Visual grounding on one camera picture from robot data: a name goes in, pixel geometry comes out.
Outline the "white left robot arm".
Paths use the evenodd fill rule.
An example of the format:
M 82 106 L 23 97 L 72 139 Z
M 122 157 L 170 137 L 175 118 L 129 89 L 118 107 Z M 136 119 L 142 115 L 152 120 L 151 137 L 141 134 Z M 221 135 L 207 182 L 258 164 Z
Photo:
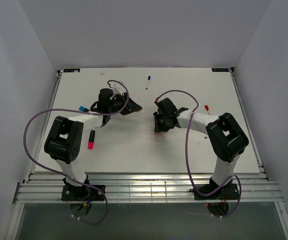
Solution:
M 112 114 L 125 116 L 142 109 L 127 92 L 122 93 L 116 87 L 113 90 L 103 88 L 90 109 L 83 108 L 82 114 L 77 116 L 54 119 L 44 151 L 60 166 L 65 174 L 64 183 L 73 187 L 72 193 L 79 200 L 90 195 L 90 187 L 86 184 L 88 177 L 78 160 L 83 134 L 105 126 Z

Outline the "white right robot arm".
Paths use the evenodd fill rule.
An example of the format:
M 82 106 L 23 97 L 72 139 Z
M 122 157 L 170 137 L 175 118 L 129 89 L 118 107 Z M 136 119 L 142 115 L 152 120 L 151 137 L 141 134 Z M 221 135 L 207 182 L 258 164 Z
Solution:
M 249 145 L 249 139 L 238 122 L 230 113 L 220 116 L 197 113 L 196 109 L 177 108 L 167 97 L 156 99 L 157 111 L 153 113 L 154 132 L 168 132 L 171 129 L 186 129 L 184 152 L 186 170 L 194 191 L 203 197 L 213 196 L 221 199 L 228 193 L 228 185 L 234 175 L 234 169 L 240 155 Z M 207 188 L 201 191 L 194 184 L 189 165 L 189 133 L 196 131 L 208 136 L 212 149 L 217 157 L 214 172 Z

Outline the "blue cap thin pen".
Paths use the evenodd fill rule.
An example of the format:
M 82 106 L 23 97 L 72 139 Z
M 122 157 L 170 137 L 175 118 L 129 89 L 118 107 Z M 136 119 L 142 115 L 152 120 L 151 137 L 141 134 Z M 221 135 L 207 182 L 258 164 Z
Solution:
M 146 83 L 146 86 L 145 86 L 145 89 L 146 89 L 146 90 L 148 90 L 148 88 L 149 88 L 150 81 L 151 81 L 151 76 L 149 75 L 149 76 L 147 77 L 147 83 Z

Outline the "red cap thin pen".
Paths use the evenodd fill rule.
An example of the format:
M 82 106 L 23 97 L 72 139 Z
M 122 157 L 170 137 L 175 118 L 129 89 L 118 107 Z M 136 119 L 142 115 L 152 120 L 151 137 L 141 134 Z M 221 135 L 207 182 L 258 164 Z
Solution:
M 208 105 L 205 105 L 204 108 L 205 108 L 207 114 L 210 116 L 210 112 L 209 112 L 209 107 L 208 107 Z

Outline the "blue black highlighter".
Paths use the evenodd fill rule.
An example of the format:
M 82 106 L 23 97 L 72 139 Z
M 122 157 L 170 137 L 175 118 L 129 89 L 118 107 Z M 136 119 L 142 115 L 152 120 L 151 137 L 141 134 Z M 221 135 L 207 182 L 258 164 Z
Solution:
M 89 109 L 86 108 L 86 107 L 84 107 L 84 106 L 80 106 L 80 107 L 79 107 L 79 110 L 80 110 L 81 112 L 88 112 L 88 111 L 89 111 Z

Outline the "pink black highlighter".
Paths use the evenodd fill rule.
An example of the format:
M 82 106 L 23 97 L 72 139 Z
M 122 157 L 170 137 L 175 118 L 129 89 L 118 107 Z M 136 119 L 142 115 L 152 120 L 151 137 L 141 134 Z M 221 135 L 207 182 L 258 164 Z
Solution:
M 96 131 L 91 130 L 89 133 L 88 144 L 87 144 L 87 148 L 89 150 L 94 148 L 95 136 L 96 136 Z

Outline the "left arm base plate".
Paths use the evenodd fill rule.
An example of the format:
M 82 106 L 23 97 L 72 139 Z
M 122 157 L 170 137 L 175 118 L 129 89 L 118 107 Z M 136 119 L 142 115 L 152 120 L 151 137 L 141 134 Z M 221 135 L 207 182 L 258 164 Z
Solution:
M 85 187 L 85 186 L 73 186 L 73 185 L 65 185 L 62 189 L 61 194 L 62 201 L 103 201 L 104 195 L 93 188 Z

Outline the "aluminium table frame rail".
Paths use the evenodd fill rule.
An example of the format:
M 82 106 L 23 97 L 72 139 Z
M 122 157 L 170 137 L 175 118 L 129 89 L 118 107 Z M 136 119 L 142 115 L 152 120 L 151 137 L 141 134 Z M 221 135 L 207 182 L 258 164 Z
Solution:
M 105 185 L 110 204 L 193 203 L 194 194 L 186 174 L 89 174 L 94 185 Z M 263 172 L 240 174 L 242 202 L 282 202 L 278 182 L 269 181 Z M 60 203 L 64 183 L 58 174 L 31 174 L 19 183 L 13 198 L 16 204 Z

